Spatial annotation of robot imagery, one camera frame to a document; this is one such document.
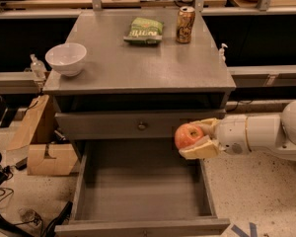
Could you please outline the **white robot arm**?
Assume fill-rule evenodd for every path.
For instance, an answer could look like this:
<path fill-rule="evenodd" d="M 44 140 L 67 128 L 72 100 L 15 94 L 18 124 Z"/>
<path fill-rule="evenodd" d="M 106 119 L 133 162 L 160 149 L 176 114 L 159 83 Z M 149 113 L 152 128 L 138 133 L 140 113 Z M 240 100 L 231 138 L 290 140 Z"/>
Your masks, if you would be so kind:
<path fill-rule="evenodd" d="M 264 151 L 280 159 L 296 161 L 296 101 L 280 114 L 231 115 L 182 124 L 175 144 L 187 160 L 227 154 Z"/>

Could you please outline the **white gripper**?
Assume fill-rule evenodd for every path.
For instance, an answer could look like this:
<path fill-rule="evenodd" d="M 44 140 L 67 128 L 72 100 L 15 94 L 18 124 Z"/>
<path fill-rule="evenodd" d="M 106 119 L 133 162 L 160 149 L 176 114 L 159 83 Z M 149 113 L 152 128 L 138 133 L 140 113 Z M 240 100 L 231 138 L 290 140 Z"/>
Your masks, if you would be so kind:
<path fill-rule="evenodd" d="M 193 121 L 192 124 L 199 126 L 205 136 L 179 152 L 187 160 L 213 158 L 220 152 L 220 143 L 228 154 L 246 154 L 249 152 L 245 132 L 246 120 L 245 115 L 233 115 L 220 121 L 217 118 Z"/>

